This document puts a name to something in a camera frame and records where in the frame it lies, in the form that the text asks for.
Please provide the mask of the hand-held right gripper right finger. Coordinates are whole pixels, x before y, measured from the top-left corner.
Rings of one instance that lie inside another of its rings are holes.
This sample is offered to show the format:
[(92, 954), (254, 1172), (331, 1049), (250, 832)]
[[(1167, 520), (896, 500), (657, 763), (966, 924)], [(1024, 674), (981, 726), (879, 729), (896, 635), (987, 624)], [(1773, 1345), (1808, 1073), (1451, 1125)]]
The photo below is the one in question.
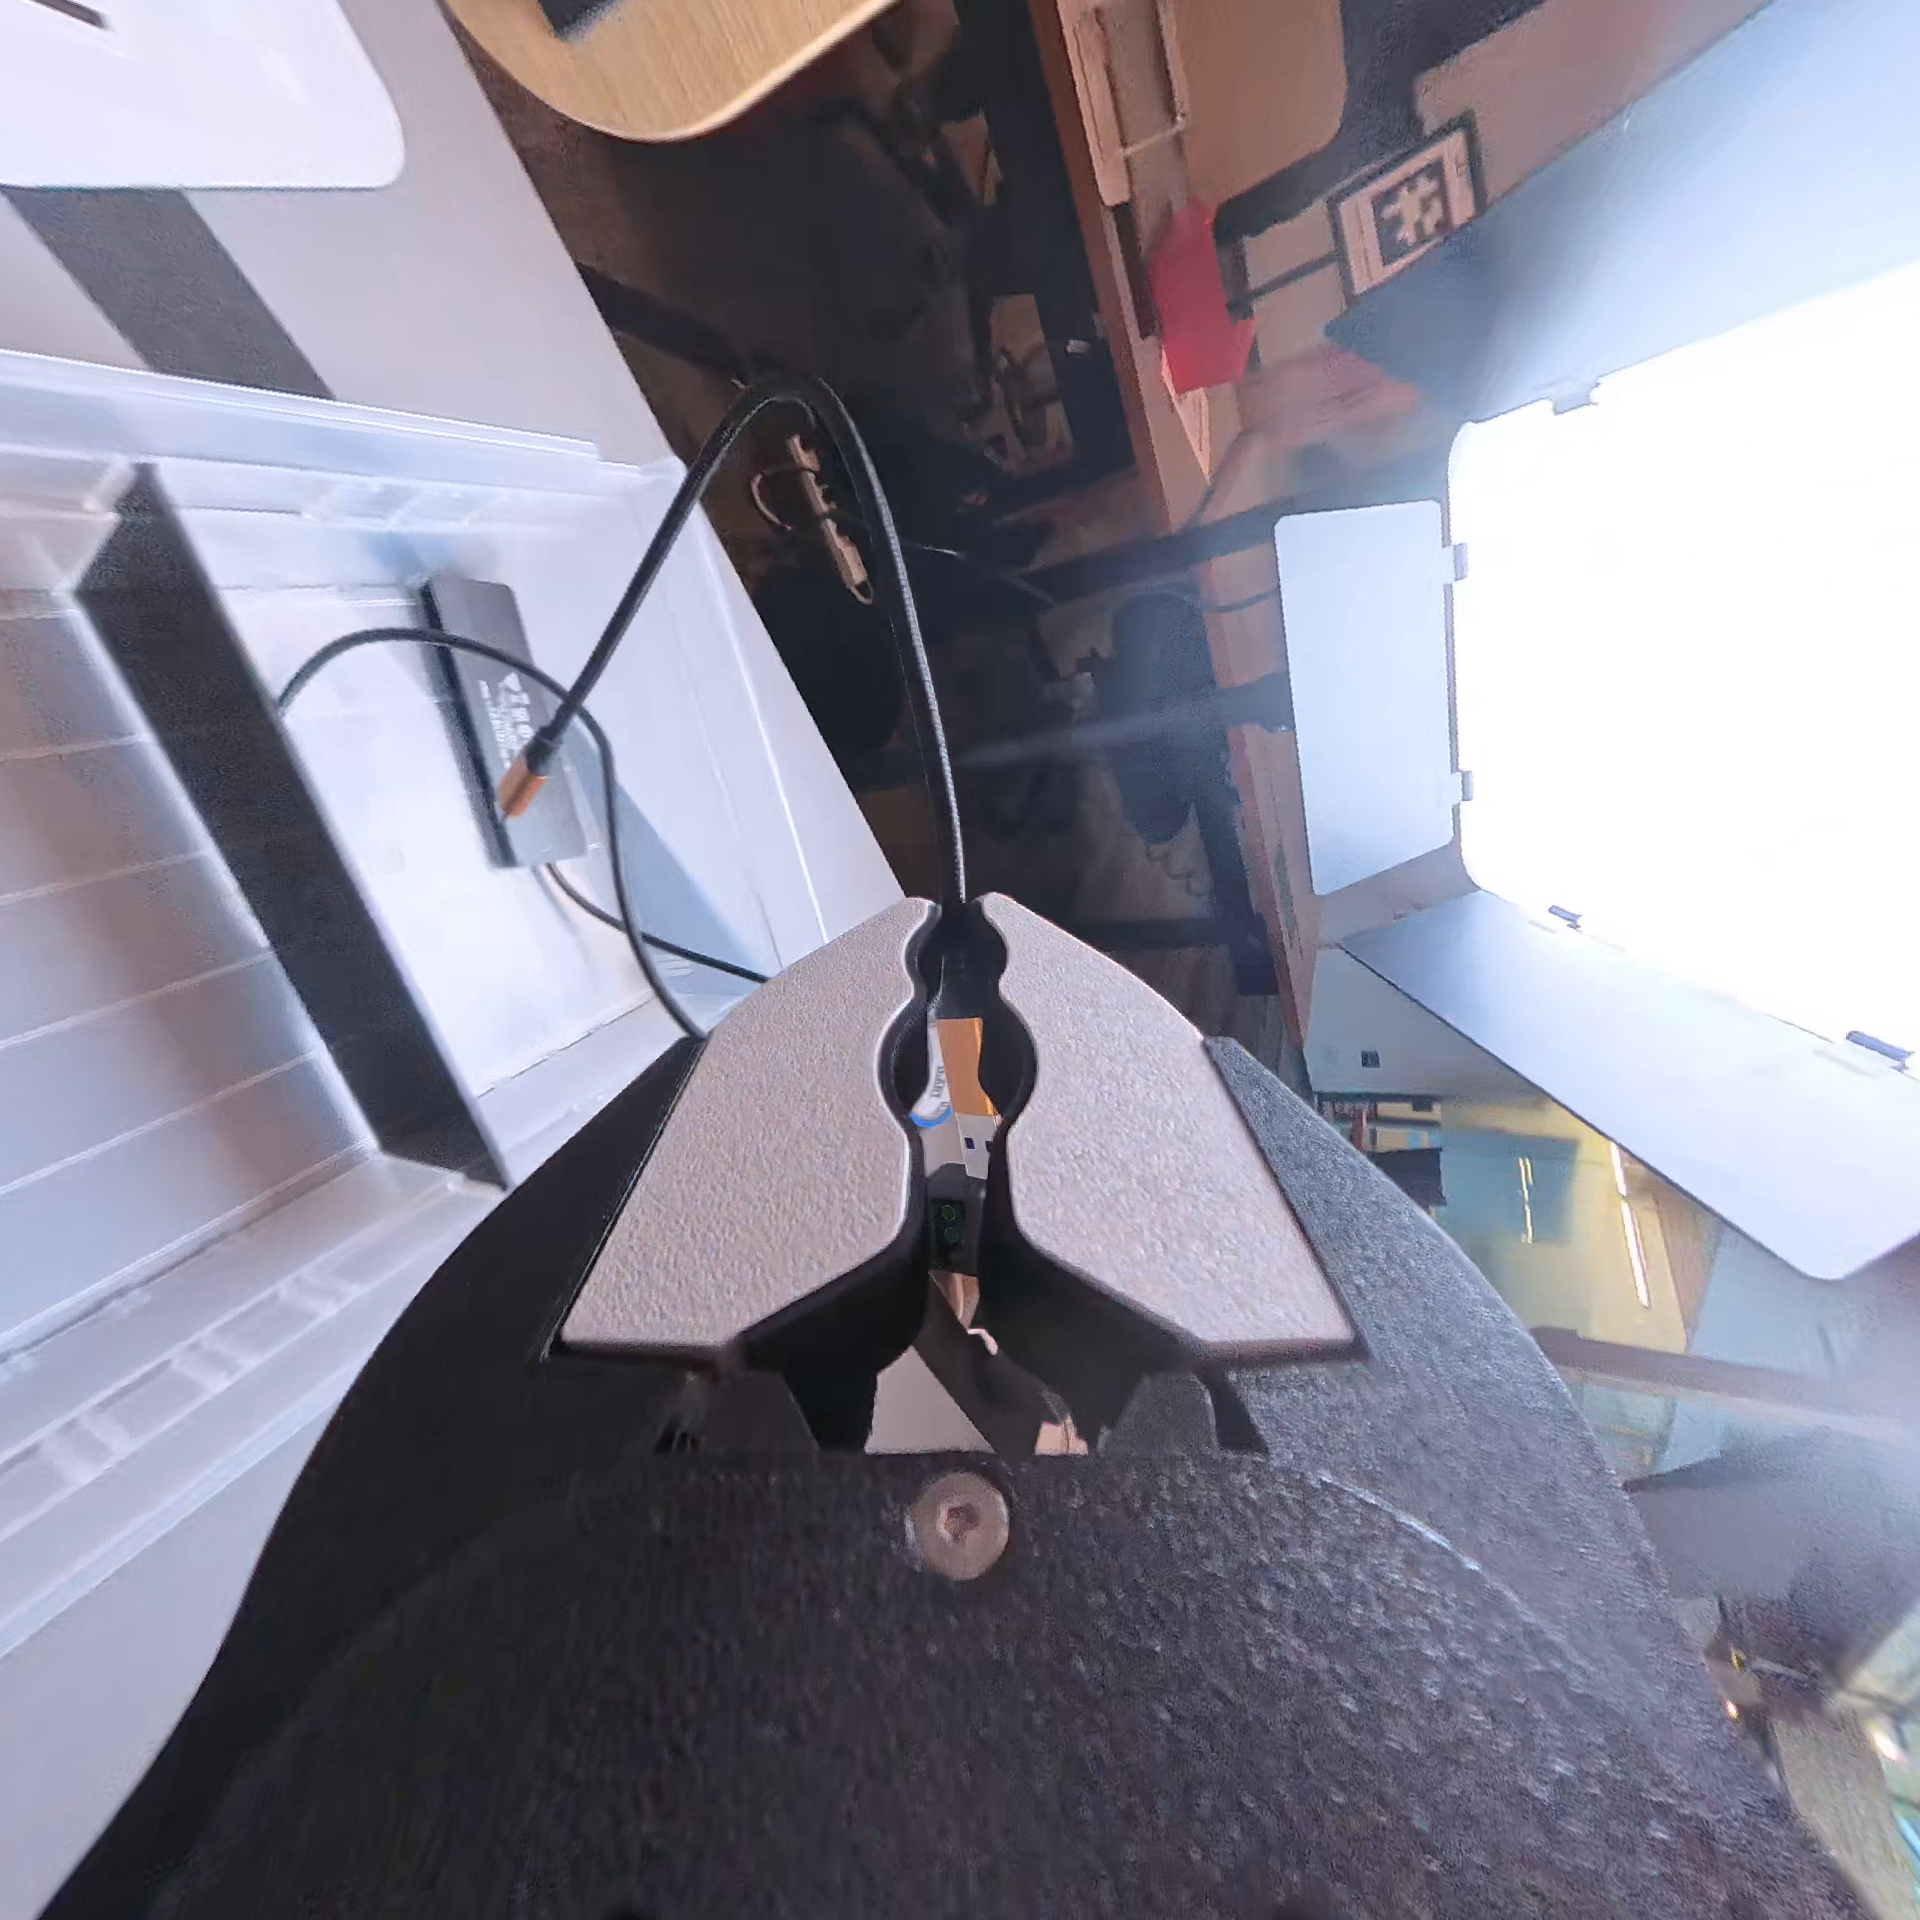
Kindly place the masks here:
[(1205, 1036), (1027, 906), (978, 906), (1033, 1060), (1002, 1133), (1024, 1246), (1201, 1361), (1348, 1353), (1356, 1323)]

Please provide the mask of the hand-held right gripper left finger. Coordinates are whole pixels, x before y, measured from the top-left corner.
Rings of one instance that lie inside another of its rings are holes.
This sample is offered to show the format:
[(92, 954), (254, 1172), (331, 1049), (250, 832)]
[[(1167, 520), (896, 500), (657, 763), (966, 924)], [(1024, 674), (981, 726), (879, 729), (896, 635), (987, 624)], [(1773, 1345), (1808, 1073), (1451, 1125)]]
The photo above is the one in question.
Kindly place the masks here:
[(911, 1271), (921, 1152), (896, 1057), (937, 908), (903, 899), (709, 1034), (561, 1323), (583, 1354), (728, 1368), (862, 1323)]

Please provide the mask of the black cable orange plugs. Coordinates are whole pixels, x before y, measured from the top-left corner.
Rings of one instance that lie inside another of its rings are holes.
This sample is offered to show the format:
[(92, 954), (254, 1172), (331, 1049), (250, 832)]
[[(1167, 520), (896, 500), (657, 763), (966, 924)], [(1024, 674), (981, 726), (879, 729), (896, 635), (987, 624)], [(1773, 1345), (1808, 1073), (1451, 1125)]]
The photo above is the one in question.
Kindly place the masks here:
[(933, 847), (940, 876), (936, 900), (940, 906), (940, 916), (945, 921), (954, 921), (970, 904), (970, 866), (963, 851), (961, 808), (949, 752), (949, 731), (940, 714), (937, 685), (933, 678), (933, 660), (924, 645), (920, 606), (903, 558), (903, 542), (897, 536), (893, 508), (883, 492), (883, 480), (871, 459), (868, 443), (862, 437), (862, 428), (855, 425), (839, 394), (817, 376), (764, 376), (720, 416), (701, 454), (687, 467), (685, 480), (678, 483), (678, 492), (674, 495), (665, 515), (661, 517), (661, 525), (652, 533), (637, 566), (637, 573), (616, 602), (613, 616), (603, 628), (603, 637), (596, 640), (579, 677), (555, 697), (553, 717), (516, 752), (516, 760), (495, 787), (495, 797), (505, 818), (522, 816), (530, 801), (543, 787), (567, 729), (573, 723), (582, 723), (595, 742), (595, 752), (600, 755), (606, 803), (613, 812), (613, 748), (608, 744), (600, 723), (586, 709), (590, 696), (600, 685), (603, 674), (609, 669), (613, 656), (620, 651), (637, 611), (652, 591), (665, 560), (670, 558), (678, 536), (685, 533), (685, 525), (691, 520), (694, 511), (702, 508), (716, 474), (728, 463), (735, 443), (761, 416), (776, 412), (782, 406), (802, 410), (825, 430), (843, 474), (854, 483), (858, 515), (868, 529), (868, 546), (878, 573), (878, 602), (896, 643), (897, 670), (905, 703), (911, 709), (913, 735), (920, 742), (920, 767), (933, 808)]

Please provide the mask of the white translucent plastic bin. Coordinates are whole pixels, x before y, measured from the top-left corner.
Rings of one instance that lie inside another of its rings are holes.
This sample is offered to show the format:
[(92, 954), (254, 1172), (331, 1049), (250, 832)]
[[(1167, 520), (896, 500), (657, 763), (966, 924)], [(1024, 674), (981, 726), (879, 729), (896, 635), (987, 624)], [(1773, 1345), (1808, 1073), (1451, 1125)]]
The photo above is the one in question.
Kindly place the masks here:
[[(5, 355), (5, 1657), (333, 1407), (495, 1187), (382, 1155), (79, 606), (151, 463), (266, 686), (426, 624), (431, 573), (586, 659), (674, 458)], [(670, 1038), (632, 952), (495, 869), (426, 648), (331, 664), (286, 735), (526, 1179)]]

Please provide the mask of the black office chair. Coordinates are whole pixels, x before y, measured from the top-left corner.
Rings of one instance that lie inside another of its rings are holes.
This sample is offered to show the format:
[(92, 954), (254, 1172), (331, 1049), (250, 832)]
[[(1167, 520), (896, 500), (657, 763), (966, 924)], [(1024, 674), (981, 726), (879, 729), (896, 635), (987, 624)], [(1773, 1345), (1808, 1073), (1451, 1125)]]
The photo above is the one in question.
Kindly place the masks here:
[[(1053, 718), (1156, 721), (1218, 693), (1200, 606), (1148, 591), (1117, 606), (1110, 643), (1082, 652), (1048, 693)], [(1241, 851), (1241, 805), (1224, 731), (1176, 723), (1070, 763), (1110, 920), (1208, 924), (1201, 946), (1259, 946)]]

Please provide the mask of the studio light panel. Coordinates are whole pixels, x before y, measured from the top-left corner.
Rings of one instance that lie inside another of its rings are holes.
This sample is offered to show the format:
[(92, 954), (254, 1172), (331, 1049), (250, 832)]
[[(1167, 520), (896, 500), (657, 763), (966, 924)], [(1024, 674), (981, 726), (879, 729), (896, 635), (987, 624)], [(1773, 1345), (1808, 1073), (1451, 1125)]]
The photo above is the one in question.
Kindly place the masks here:
[(1761, 6), (1361, 302), (1469, 890), (1342, 952), (1793, 1271), (1915, 1244), (1915, 6)]

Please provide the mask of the small red bin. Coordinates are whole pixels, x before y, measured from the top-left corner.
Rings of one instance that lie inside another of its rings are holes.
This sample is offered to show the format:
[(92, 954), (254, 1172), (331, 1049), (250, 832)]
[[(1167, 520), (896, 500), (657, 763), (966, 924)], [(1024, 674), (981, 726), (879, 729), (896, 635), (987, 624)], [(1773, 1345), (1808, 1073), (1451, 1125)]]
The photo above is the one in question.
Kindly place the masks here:
[(1214, 206), (1189, 198), (1171, 208), (1144, 264), (1171, 396), (1185, 400), (1245, 379), (1258, 326), (1229, 302)]

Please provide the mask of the printed marker sign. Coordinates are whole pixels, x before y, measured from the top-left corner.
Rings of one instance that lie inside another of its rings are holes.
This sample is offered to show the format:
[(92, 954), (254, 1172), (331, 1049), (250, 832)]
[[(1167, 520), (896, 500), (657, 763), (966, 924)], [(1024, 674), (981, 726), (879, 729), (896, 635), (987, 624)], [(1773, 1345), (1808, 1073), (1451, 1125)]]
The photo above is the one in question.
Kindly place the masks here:
[(1477, 111), (1379, 162), (1329, 198), (1348, 303), (1403, 274), (1488, 208)]

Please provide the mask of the wooden desk black frame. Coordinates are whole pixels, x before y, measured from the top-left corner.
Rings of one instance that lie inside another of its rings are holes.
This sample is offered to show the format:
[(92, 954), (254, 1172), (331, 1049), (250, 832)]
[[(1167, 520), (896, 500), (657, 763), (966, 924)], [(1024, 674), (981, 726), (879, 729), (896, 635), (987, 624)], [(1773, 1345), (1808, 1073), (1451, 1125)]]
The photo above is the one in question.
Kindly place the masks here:
[[(1308, 157), (1336, 129), (1348, 76), (1338, 6), (1024, 6), (1051, 122), (1058, 132), (1073, 211), (1090, 286), (1117, 368), (1119, 406), (1136, 463), (1136, 500), (1155, 533), (1208, 531), (1295, 483), (1264, 424), (1241, 424), (1250, 376), (1201, 396), (1176, 400), (1155, 339), (1144, 256), (1190, 198), (1224, 202), (1283, 162)], [(1274, 517), (1254, 517), (1251, 546), (1220, 560), (1171, 560), (1226, 608), (1274, 585)], [(1205, 614), (1220, 685), (1283, 669), (1278, 595), (1239, 614)], [(1321, 915), (1308, 874), (1308, 825), (1291, 731), (1229, 731), (1239, 837), (1250, 890), (1278, 977), (1291, 1043), (1304, 1045)]]

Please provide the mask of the white stand frame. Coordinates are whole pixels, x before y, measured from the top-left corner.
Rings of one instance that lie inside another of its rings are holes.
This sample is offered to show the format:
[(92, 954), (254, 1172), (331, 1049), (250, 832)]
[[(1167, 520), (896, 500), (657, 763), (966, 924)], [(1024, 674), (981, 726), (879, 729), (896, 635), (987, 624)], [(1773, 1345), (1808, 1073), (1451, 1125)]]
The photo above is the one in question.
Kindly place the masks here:
[(372, 190), (393, 101), (337, 2), (3, 2), (3, 182)]

